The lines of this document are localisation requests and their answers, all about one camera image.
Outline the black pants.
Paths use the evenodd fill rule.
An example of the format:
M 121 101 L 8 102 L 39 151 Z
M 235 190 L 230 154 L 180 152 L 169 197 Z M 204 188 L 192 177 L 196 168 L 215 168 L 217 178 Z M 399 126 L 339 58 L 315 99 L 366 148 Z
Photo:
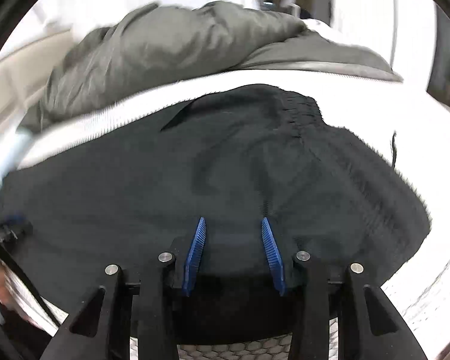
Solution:
M 409 185 L 311 97 L 247 85 L 181 102 L 4 178 L 0 221 L 33 234 L 17 263 L 40 293 L 72 311 L 107 264 L 136 281 L 147 261 L 206 222 L 196 286 L 175 307 L 184 344 L 291 332 L 300 280 L 292 254 L 361 263 L 385 283 L 420 248 L 427 212 Z M 275 289 L 261 222 L 286 259 Z

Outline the light blue pillow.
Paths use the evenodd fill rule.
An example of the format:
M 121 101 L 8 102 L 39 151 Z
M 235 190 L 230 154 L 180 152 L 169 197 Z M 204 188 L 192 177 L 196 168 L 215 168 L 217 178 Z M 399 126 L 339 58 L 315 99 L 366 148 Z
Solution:
M 0 187 L 3 178 L 20 163 L 32 140 L 32 134 L 25 128 L 11 129 L 0 138 Z

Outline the beige upholstered headboard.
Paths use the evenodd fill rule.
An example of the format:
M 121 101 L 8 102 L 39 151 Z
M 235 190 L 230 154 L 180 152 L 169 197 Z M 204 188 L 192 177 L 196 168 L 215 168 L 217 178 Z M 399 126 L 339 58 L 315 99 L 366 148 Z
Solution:
M 48 34 L 0 59 L 0 136 L 43 94 L 49 75 L 74 46 L 71 30 Z

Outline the dark grey duvet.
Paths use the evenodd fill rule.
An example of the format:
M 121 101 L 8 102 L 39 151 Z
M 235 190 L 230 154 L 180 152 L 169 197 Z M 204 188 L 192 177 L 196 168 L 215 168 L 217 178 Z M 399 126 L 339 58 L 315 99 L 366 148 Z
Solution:
M 243 69 L 398 80 L 372 50 L 322 37 L 286 13 L 223 1 L 195 10 L 151 3 L 74 46 L 52 69 L 22 126 L 39 133 L 148 89 Z

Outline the white blanket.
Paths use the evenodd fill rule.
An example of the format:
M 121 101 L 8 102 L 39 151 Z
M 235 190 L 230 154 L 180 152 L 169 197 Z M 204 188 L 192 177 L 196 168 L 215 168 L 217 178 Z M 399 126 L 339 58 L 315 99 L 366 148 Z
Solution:
M 317 33 L 327 32 L 331 30 L 328 24 L 322 22 L 319 19 L 303 19 L 302 22 L 309 30 Z

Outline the white office chair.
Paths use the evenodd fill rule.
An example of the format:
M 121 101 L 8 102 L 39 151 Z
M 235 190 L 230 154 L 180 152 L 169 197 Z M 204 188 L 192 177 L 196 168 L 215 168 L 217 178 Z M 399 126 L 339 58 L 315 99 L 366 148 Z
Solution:
M 280 0 L 279 8 L 280 11 L 297 18 L 301 15 L 301 8 L 296 4 L 296 0 Z

